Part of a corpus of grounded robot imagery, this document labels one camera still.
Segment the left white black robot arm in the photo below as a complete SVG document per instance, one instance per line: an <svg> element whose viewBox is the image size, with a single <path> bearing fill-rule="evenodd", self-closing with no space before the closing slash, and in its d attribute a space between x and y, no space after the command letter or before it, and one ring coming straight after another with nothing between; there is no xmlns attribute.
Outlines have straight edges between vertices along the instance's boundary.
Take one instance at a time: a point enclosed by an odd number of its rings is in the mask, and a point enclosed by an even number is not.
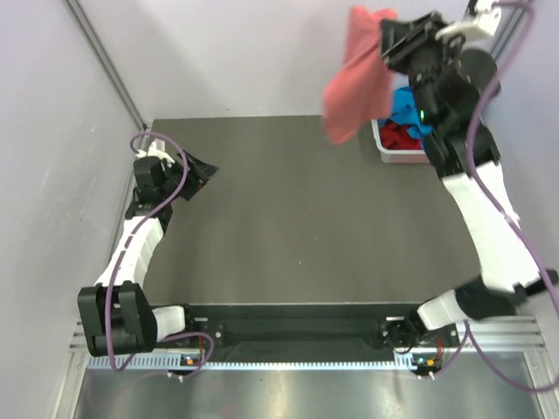
<svg viewBox="0 0 559 419"><path fill-rule="evenodd" d="M141 151L133 165L135 188L123 231L107 268L95 284L79 291L77 302L87 348L94 357L148 353L170 337L192 344L197 323L183 306L154 308L141 286L157 245L173 215L172 203L189 201L218 168L182 152Z"/></svg>

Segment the right aluminium corner post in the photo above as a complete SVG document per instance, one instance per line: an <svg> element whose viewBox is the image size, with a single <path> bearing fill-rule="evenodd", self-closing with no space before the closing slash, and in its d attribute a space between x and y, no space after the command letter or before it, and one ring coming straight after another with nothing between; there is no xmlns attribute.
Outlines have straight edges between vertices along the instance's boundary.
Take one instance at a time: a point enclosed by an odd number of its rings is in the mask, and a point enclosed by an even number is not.
<svg viewBox="0 0 559 419"><path fill-rule="evenodd" d="M526 11L523 8L501 7L500 25L490 48L490 54L495 62L500 63L504 59L525 20Z"/></svg>

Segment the left aluminium corner post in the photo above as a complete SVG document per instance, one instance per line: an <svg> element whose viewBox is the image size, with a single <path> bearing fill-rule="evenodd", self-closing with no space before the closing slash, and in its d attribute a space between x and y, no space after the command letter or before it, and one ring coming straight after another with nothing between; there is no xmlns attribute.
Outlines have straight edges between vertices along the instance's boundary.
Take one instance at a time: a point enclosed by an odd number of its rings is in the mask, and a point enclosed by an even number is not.
<svg viewBox="0 0 559 419"><path fill-rule="evenodd" d="M134 126L141 131L147 129L148 124L142 118L137 105L130 95L129 90L126 88L119 71L111 59L106 47L103 45L99 34L93 27L93 23L86 14L86 10L81 4L81 1L62 0L61 3L65 6L70 18L76 24L80 33L86 40L86 43L100 66L100 69L107 77L109 84L127 111L131 121L133 121Z"/></svg>

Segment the aluminium corner post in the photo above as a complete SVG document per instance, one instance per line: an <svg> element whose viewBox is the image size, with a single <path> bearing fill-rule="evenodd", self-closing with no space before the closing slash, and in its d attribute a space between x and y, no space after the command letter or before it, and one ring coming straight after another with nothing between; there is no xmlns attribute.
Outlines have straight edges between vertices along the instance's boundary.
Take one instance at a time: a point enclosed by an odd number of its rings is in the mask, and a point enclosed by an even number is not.
<svg viewBox="0 0 559 419"><path fill-rule="evenodd" d="M93 23L86 14L86 10L81 4L81 1L62 0L61 3L65 6L70 18L76 24L80 33L86 40L86 43L100 66L100 69L107 77L109 84L127 111L131 121L133 121L134 126L141 131L147 129L148 124L142 118L137 105L130 95L129 90L126 88L119 71L111 59L106 47L103 45L99 34L93 27Z"/></svg>
<svg viewBox="0 0 559 419"><path fill-rule="evenodd" d="M504 59L525 20L526 11L523 8L501 7L500 25L490 48L490 54L495 62L500 63Z"/></svg>

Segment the white plastic basket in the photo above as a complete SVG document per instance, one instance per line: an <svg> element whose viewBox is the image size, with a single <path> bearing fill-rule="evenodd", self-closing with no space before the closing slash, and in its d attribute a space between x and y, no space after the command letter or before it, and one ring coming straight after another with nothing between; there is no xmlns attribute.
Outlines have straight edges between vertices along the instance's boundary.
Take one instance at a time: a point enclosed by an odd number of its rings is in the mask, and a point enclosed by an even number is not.
<svg viewBox="0 0 559 419"><path fill-rule="evenodd" d="M427 156L423 150L392 150L385 148L381 143L377 120L372 120L370 124L376 148L380 153L382 162L387 164L424 164L428 162Z"/></svg>

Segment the pink t shirt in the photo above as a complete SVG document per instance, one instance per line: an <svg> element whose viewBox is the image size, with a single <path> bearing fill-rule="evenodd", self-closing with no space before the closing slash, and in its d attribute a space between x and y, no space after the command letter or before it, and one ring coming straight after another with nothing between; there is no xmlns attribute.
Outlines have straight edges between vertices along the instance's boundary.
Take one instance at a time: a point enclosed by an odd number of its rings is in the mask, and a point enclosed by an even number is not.
<svg viewBox="0 0 559 419"><path fill-rule="evenodd" d="M367 121L390 116L394 74L381 58L381 21L396 18L393 9L350 8L342 67L322 93L322 124L332 143L351 139Z"/></svg>

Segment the aluminium frame rail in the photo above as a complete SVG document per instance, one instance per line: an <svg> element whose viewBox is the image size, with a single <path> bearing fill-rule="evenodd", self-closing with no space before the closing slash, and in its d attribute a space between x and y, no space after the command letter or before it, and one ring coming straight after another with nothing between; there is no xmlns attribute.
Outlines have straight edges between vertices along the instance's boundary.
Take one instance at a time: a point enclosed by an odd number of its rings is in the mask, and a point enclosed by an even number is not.
<svg viewBox="0 0 559 419"><path fill-rule="evenodd" d="M535 317L509 316L469 323L470 332L481 349L488 352L513 352L540 350L546 347ZM451 340L458 343L466 336L466 326L450 326ZM85 351L86 341L81 322L78 321L71 338L70 351Z"/></svg>

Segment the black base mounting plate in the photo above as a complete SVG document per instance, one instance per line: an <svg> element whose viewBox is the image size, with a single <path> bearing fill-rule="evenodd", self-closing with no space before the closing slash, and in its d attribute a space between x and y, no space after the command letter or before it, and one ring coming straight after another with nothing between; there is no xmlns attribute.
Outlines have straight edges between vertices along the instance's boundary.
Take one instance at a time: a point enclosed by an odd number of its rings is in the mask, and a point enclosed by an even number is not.
<svg viewBox="0 0 559 419"><path fill-rule="evenodd" d="M400 319L414 303L207 304L187 309L187 329L215 342L212 361L387 361L395 350L458 345L450 326L415 338Z"/></svg>

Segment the blue t shirt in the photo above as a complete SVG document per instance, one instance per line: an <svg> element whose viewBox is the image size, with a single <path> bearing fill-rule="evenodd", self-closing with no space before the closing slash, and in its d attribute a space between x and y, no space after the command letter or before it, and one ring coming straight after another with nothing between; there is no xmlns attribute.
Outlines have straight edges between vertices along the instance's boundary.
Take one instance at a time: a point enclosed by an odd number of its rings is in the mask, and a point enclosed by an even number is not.
<svg viewBox="0 0 559 419"><path fill-rule="evenodd" d="M389 122L405 127L407 134L415 140L422 140L432 131L431 126L424 124L424 111L418 109L408 86L400 87L393 92L391 114L388 119L378 120L377 125L384 127Z"/></svg>

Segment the red t shirt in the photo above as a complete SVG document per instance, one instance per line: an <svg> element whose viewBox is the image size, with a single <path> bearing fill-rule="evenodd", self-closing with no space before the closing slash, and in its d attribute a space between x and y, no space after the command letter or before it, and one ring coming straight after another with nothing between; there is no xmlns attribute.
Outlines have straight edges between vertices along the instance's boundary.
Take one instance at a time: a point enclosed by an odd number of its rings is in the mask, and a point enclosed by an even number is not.
<svg viewBox="0 0 559 419"><path fill-rule="evenodd" d="M388 121L379 127L380 142L388 150L421 150L420 139L415 139L408 133L409 126L401 126Z"/></svg>

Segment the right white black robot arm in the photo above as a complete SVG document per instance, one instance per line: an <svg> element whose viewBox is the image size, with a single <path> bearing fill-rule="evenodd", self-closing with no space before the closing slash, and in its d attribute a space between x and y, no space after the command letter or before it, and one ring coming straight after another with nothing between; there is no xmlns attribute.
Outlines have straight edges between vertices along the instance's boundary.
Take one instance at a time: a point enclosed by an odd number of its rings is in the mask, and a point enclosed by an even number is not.
<svg viewBox="0 0 559 419"><path fill-rule="evenodd" d="M558 282L557 272L539 266L520 236L500 152L481 119L505 68L468 43L493 35L499 21L490 7L454 24L437 12L380 23L382 59L409 81L419 119L431 127L424 152L457 204L480 261L478 277L404 318L410 339L420 346L453 323L510 316Z"/></svg>

